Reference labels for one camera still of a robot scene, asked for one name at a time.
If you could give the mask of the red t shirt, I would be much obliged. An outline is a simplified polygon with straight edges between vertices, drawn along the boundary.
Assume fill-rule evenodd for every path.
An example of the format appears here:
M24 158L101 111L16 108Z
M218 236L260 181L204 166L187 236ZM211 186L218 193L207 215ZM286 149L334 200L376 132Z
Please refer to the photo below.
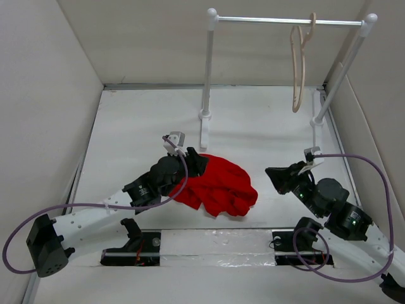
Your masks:
M208 158L205 173L188 179L175 201L195 210L203 206L213 217L221 213L233 217L247 215L258 199L249 174L224 158L209 154L203 156Z

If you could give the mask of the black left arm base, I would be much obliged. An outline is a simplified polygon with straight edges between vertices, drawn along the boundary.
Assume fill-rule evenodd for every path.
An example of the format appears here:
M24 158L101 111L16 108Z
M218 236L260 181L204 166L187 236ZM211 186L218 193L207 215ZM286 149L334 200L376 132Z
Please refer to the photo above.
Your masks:
M121 220L127 242L119 248L103 250L100 264L110 267L160 266L161 231L142 231L133 218Z

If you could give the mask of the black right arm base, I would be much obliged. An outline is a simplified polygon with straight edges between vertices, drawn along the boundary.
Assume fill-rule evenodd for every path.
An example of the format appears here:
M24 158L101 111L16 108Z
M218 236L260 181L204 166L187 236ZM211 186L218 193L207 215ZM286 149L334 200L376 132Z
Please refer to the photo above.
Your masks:
M303 217L294 228L272 230L272 240L268 246L274 250L276 265L289 265L304 271L308 270L298 259L292 243L295 231L304 227L314 229L316 232L322 229L320 223L311 218ZM333 265L333 257L331 255L327 258L325 251L312 247L313 243L317 240L316 234L311 231L301 231L297 235L296 246L302 258L313 267L320 266L323 262L327 265Z

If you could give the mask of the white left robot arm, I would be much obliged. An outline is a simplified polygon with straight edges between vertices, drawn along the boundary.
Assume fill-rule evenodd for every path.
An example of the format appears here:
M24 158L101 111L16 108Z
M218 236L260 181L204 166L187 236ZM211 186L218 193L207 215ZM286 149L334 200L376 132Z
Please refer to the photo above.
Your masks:
M142 232L134 216L175 199L189 179L202 176L209 159L188 147L182 153L159 159L150 170L103 203L83 204L81 210L50 218L47 212L35 216L26 244L39 277L49 277L70 260L96 248L105 238L104 228L119 222L124 230L119 243L127 251L140 246Z

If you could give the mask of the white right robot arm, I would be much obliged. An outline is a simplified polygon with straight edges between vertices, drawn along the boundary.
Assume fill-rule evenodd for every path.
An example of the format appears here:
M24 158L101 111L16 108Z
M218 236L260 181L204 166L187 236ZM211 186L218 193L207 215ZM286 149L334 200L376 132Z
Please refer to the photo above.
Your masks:
M302 217L293 229L276 232L270 243L286 253L291 266L320 274L332 258L361 267L367 274L346 283L377 281L390 299L404 303L404 252L385 237L372 218L348 202L349 191L335 179L315 181L311 162L268 167L265 172L278 194L292 193L315 216Z

